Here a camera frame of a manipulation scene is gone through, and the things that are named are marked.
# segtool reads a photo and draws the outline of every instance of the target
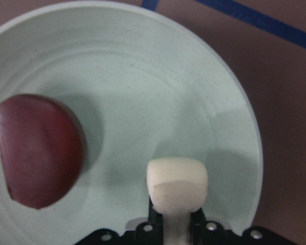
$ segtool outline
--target blue tape line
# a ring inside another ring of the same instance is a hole
[[[159,0],[143,0],[141,7],[155,11],[157,9]]]
[[[196,0],[206,6],[251,24],[284,40],[306,48],[306,32],[262,14],[233,0]]]

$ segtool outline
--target onion skin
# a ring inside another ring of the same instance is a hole
[[[19,94],[0,103],[0,153],[10,197],[40,209],[66,195],[79,177],[84,133],[62,103]]]

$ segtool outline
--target metal screw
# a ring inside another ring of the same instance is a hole
[[[112,239],[112,236],[110,234],[104,234],[101,236],[101,241],[110,241]]]
[[[214,222],[208,222],[206,224],[206,228],[209,229],[210,231],[215,231],[218,227]]]
[[[149,232],[149,231],[153,230],[153,226],[151,226],[151,225],[145,225],[145,226],[143,227],[143,230],[146,231],[146,232]]]
[[[258,230],[252,230],[250,232],[250,236],[254,239],[262,239],[263,238],[263,234]]]

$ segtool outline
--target brown table surface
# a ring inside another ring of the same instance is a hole
[[[61,0],[0,0],[0,25]],[[119,2],[141,5],[141,0]],[[237,0],[306,32],[306,0]],[[192,30],[229,65],[261,131],[264,178],[254,225],[306,244],[306,49],[190,0],[157,12]]]

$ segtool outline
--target white plate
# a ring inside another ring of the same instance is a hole
[[[146,165],[191,157],[209,172],[207,216],[250,226],[262,185],[256,120],[239,82],[202,40],[124,4],[45,7],[0,27],[0,102],[39,93],[68,105],[88,140],[72,190],[34,210],[9,198],[0,160],[0,244],[73,244],[147,216]]]

